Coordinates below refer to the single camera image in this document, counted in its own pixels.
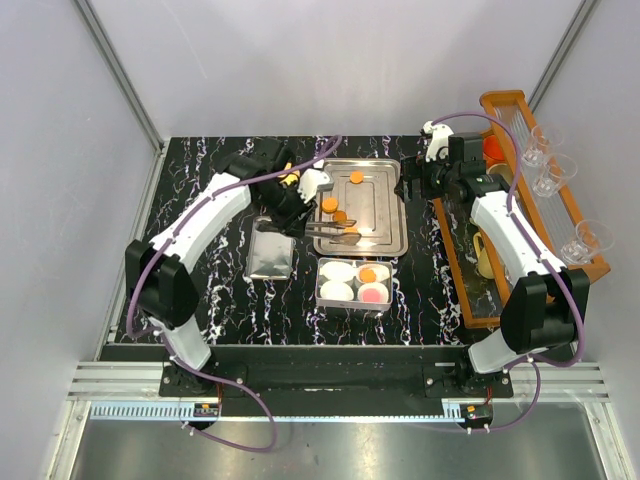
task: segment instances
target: metal tray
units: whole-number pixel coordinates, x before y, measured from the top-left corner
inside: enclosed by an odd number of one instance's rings
[[[387,291],[389,292],[389,298],[385,303],[366,303],[358,301],[358,289],[364,285],[358,278],[353,278],[347,283],[347,285],[353,289],[354,300],[351,301],[340,301],[340,300],[328,300],[326,298],[322,298],[320,296],[320,288],[327,281],[327,278],[320,274],[322,271],[322,266],[327,262],[335,262],[341,261],[344,263],[348,263],[349,265],[353,265],[358,268],[362,265],[382,265],[389,271],[389,278],[386,280],[381,280],[380,283],[385,286]],[[351,260],[347,258],[320,258],[318,260],[318,273],[316,275],[316,305],[319,307],[328,307],[328,308],[348,308],[350,310],[377,310],[380,312],[386,312],[391,308],[391,302],[393,301],[393,265],[390,262],[372,262],[371,260]]]
[[[359,170],[364,181],[355,185],[349,177]],[[400,164],[395,160],[328,159],[324,171],[333,179],[330,192],[318,193],[318,205],[327,197],[338,199],[338,209],[357,220],[356,228],[362,240],[355,246],[332,243],[316,238],[313,246],[321,255],[347,255],[356,257],[399,257],[409,248],[404,203],[393,192],[400,178]],[[331,215],[316,209],[316,221],[331,221]]]

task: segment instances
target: black mounting plate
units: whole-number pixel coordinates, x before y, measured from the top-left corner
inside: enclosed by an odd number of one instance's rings
[[[452,369],[453,367],[424,367],[427,398],[486,398],[489,386],[493,398],[513,397],[511,377],[508,373],[497,372],[482,386],[463,391],[456,385]]]
[[[211,369],[204,368],[202,373],[234,382],[247,382],[247,366],[240,362],[220,363]],[[161,397],[206,397],[216,396],[217,391],[214,383],[197,377],[171,363],[162,369],[158,395]],[[242,397],[243,395],[242,391],[237,388],[226,388],[224,391],[224,396],[229,398]]]

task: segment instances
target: white wall panel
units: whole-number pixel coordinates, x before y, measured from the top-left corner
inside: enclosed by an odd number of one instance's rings
[[[164,136],[417,133],[487,90],[529,93],[579,4],[92,2]]]
[[[640,4],[601,2],[536,113],[563,129],[578,164],[571,182],[583,214],[616,236],[611,273],[591,288],[587,354],[600,363],[627,449],[640,472]]]
[[[36,478],[153,152],[72,3],[0,2],[0,478]]]

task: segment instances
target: cable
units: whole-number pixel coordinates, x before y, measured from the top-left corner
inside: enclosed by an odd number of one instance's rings
[[[249,179],[246,179],[246,180],[241,180],[238,183],[234,183],[232,185],[227,185],[226,187],[219,188],[218,190],[213,192],[211,194],[211,196],[205,197],[198,204],[196,204],[193,207],[193,209],[184,216],[184,218],[180,221],[180,223],[178,223],[178,225],[176,225],[176,228],[173,231],[173,238],[167,239],[162,244],[162,246],[156,251],[156,253],[153,255],[153,257],[151,257],[151,260],[149,260],[149,263],[147,263],[145,268],[142,270],[142,273],[140,274],[140,278],[138,279],[138,282],[136,283],[136,286],[135,286],[135,288],[133,290],[133,294],[131,295],[131,301],[129,302],[129,308],[127,309],[127,321],[126,321],[127,335],[130,338],[135,340],[135,339],[140,338],[143,335],[146,335],[146,334],[149,334],[149,333],[152,333],[154,331],[158,331],[159,330],[159,328],[157,328],[157,327],[149,327],[149,328],[146,328],[146,329],[144,329],[144,330],[142,330],[140,332],[134,332],[134,330],[133,330],[133,317],[134,317],[134,314],[135,314],[136,307],[138,306],[138,300],[140,298],[140,293],[142,292],[142,287],[144,286],[145,282],[147,281],[147,278],[149,277],[149,274],[151,273],[151,271],[153,270],[155,265],[158,263],[158,260],[160,260],[162,255],[167,251],[167,249],[169,248],[171,243],[173,241],[175,241],[176,237],[178,236],[180,231],[184,228],[184,226],[187,224],[187,222],[191,218],[193,218],[193,216],[202,207],[204,207],[210,201],[214,200],[217,196],[222,195],[223,193],[228,192],[229,190],[232,190],[234,188],[253,185],[253,184],[256,184],[256,183],[259,183],[259,182],[264,182],[266,180],[272,180],[272,179],[277,178],[277,177],[279,177],[281,175],[288,175],[289,173],[292,173],[294,171],[302,171],[302,170],[305,170],[307,168],[311,168],[311,167],[313,167],[313,165],[316,162],[318,162],[320,160],[324,160],[329,155],[331,155],[333,152],[335,152],[337,150],[338,146],[341,143],[342,143],[342,136],[341,135],[335,135],[335,136],[331,137],[327,141],[327,143],[324,144],[324,146],[320,150],[320,153],[318,154],[318,156],[313,158],[312,160],[308,160],[306,162],[303,162],[300,165],[296,165],[296,166],[293,166],[291,168],[287,168],[287,169],[282,170],[280,172],[273,172],[273,173],[269,173],[267,175],[261,175],[259,177],[249,178]],[[225,440],[223,438],[216,437],[216,436],[211,435],[211,434],[206,433],[206,432],[201,432],[201,431],[193,429],[193,428],[191,429],[191,433],[192,434],[193,433],[197,433],[198,435],[201,435],[201,436],[203,436],[205,438],[208,438],[209,440],[213,440],[215,442],[221,443],[221,444],[226,445],[228,447],[233,447],[233,448],[237,448],[239,450],[244,450],[245,452],[267,453],[267,452],[270,452],[271,450],[273,450],[273,447],[275,446],[276,441],[278,439],[278,427],[277,427],[277,425],[275,423],[275,420],[273,419],[273,415],[271,414],[271,411],[269,410],[267,405],[264,403],[264,401],[253,390],[251,390],[249,387],[246,387],[245,385],[240,385],[239,383],[233,382],[231,380],[227,380],[227,379],[222,378],[222,377],[216,377],[214,375],[207,375],[206,373],[200,372],[200,371],[190,367],[189,365],[184,363],[181,359],[179,359],[175,355],[175,352],[171,348],[171,345],[168,342],[168,340],[166,338],[164,338],[164,336],[162,336],[162,338],[163,338],[163,343],[164,343],[165,347],[169,351],[169,354],[173,357],[173,361],[178,366],[184,368],[185,370],[187,370],[188,372],[192,373],[193,375],[196,375],[198,377],[204,378],[205,380],[209,380],[209,381],[215,382],[215,383],[222,383],[222,384],[229,385],[231,387],[235,387],[235,388],[238,388],[238,389],[242,390],[247,395],[249,395],[251,398],[253,398],[256,401],[256,403],[260,406],[260,408],[262,408],[264,413],[267,415],[267,418],[269,419],[269,423],[271,423],[271,425],[273,427],[273,434],[272,434],[272,438],[271,438],[271,443],[269,443],[269,445],[267,445],[266,447],[250,447],[250,446],[246,446],[246,445],[241,445],[241,444],[238,444],[238,443],[230,442],[229,440]]]
[[[489,405],[489,402],[491,402],[492,398],[493,398],[493,387],[489,385],[487,387],[487,399],[484,401],[482,405]]]
[[[522,415],[520,415],[518,418],[516,418],[512,422],[509,422],[505,425],[499,425],[497,427],[491,427],[486,429],[476,429],[476,430],[472,430],[472,429],[461,430],[459,428],[456,428],[455,430],[450,430],[447,428],[432,427],[431,425],[427,426],[426,428],[428,430],[433,430],[441,433],[466,433],[470,435],[472,433],[505,432],[515,427],[516,425],[520,425],[522,422],[524,422],[527,419],[527,417],[529,417],[529,415],[531,415],[531,412],[533,412],[533,408],[538,404],[538,399],[540,398],[540,390],[542,389],[542,378],[540,377],[540,369],[533,362],[531,362],[531,366],[533,367],[533,370],[536,373],[536,389],[533,394],[533,399],[531,400],[531,403],[529,404],[529,406],[527,406],[527,409],[524,411],[524,413],[522,413]]]
[[[238,450],[242,450],[244,452],[269,453],[271,450],[273,450],[273,447],[275,447],[276,442],[278,441],[278,427],[276,425],[276,421],[273,418],[273,414],[271,413],[271,410],[269,410],[269,407],[267,407],[267,404],[264,403],[264,401],[258,396],[258,394],[255,393],[253,390],[251,390],[249,387],[242,385],[240,383],[234,382],[233,380],[227,380],[226,378],[216,377],[215,375],[208,375],[199,370],[196,370],[195,368],[190,367],[189,365],[187,365],[177,357],[177,355],[175,354],[175,351],[171,347],[171,343],[169,342],[169,340],[164,335],[161,335],[161,337],[162,337],[164,346],[169,351],[169,355],[171,355],[171,359],[176,363],[176,365],[185,369],[187,372],[192,373],[193,375],[197,375],[198,377],[204,378],[205,380],[209,380],[210,382],[214,382],[217,384],[221,383],[221,384],[229,385],[231,387],[235,387],[239,390],[242,390],[243,392],[245,392],[247,395],[249,395],[251,398],[253,398],[256,401],[256,403],[260,406],[262,411],[265,413],[265,415],[269,419],[269,423],[271,424],[271,427],[272,427],[271,442],[269,442],[269,445],[267,445],[266,447],[251,447],[248,445],[241,445],[239,443],[225,440],[224,438],[216,437],[215,435],[211,435],[210,433],[197,430],[193,427],[191,428],[191,433],[196,433],[202,437],[208,438],[209,440],[213,440],[214,442],[221,443],[222,445],[226,445],[227,447],[237,448]]]
[[[513,146],[514,146],[514,149],[515,149],[515,154],[516,154],[516,171],[514,173],[513,181],[511,182],[511,186],[509,187],[509,193],[507,194],[507,211],[509,213],[511,213],[513,211],[513,197],[514,197],[514,194],[515,194],[515,191],[516,191],[516,187],[518,185],[518,181],[520,180],[520,176],[522,175],[522,171],[521,171],[521,162],[522,162],[522,158],[521,157],[522,157],[522,155],[521,155],[521,151],[520,151],[520,145],[518,144],[518,141],[517,141],[515,135],[513,134],[513,132],[509,128],[509,126],[506,125],[504,122],[502,122],[501,120],[497,119],[496,117],[488,115],[488,114],[486,114],[484,112],[464,111],[464,112],[459,112],[459,113],[453,113],[451,115],[445,115],[444,117],[437,118],[436,120],[434,120],[432,122],[432,125],[436,125],[437,123],[441,123],[441,122],[444,122],[445,120],[448,120],[450,118],[456,118],[456,117],[480,117],[480,118],[484,118],[484,119],[489,120],[490,122],[493,122],[496,125],[498,125],[500,128],[502,128],[505,131],[505,133],[509,136],[509,138],[511,138],[511,142],[513,143]],[[540,251],[540,249],[538,248],[538,246],[534,242],[533,238],[531,238],[531,236],[529,235],[529,233],[525,229],[525,227],[522,224],[522,222],[520,222],[520,220],[518,219],[518,217],[516,215],[510,215],[510,217],[513,220],[513,223],[515,224],[516,228],[520,231],[520,233],[522,234],[522,236],[524,237],[526,242],[529,244],[529,246],[531,247],[533,252],[538,257],[538,259],[542,262],[542,264],[545,266],[545,268],[549,271],[549,273],[551,274],[553,279],[558,284],[558,287],[562,291],[562,294],[564,295],[564,298],[567,300],[567,303],[569,304],[569,309],[571,310],[571,313],[573,314],[573,318],[575,319],[576,329],[578,331],[578,348],[576,349],[576,352],[573,355],[573,357],[571,358],[571,360],[569,360],[567,362],[556,362],[556,361],[550,360],[550,359],[548,359],[548,358],[546,358],[546,357],[544,357],[543,355],[540,355],[540,354],[533,354],[532,357],[535,358],[538,361],[548,363],[549,365],[553,365],[554,367],[561,367],[561,368],[571,367],[571,366],[575,365],[576,363],[578,363],[582,359],[582,356],[584,355],[584,350],[586,348],[584,324],[583,324],[582,316],[580,315],[580,311],[578,310],[578,305],[576,305],[575,300],[571,296],[571,292],[569,292],[569,289],[567,288],[567,286],[562,281],[562,278],[560,278],[560,275],[558,275],[558,273],[553,269],[553,267],[551,266],[549,261],[540,258],[541,255],[542,255],[542,252]],[[523,357],[521,359],[516,360],[515,362],[512,362],[510,364],[510,367],[513,367],[514,365],[517,365],[519,363],[524,362],[525,359],[526,359],[526,357]]]

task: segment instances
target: black marble countertop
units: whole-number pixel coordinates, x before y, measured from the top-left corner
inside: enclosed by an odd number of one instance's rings
[[[328,137],[281,137],[298,161],[318,152]],[[212,158],[249,152],[246,137],[173,138],[147,221],[145,239],[169,226],[214,174]],[[399,160],[424,149],[417,136],[345,137],[338,158]],[[268,345],[434,345],[460,344],[471,334],[462,326],[460,306],[431,202],[406,205],[409,251],[391,259],[393,303],[387,312],[352,312],[317,307],[314,297],[317,259],[311,239],[296,240],[288,280],[251,280],[246,276],[253,219],[249,207],[236,216],[206,249],[192,278],[202,292],[196,319],[211,344]],[[499,297],[489,294],[499,305]],[[130,343],[124,333],[125,308],[116,343]],[[137,325],[144,319],[137,318]],[[138,343],[155,343],[154,337]]]

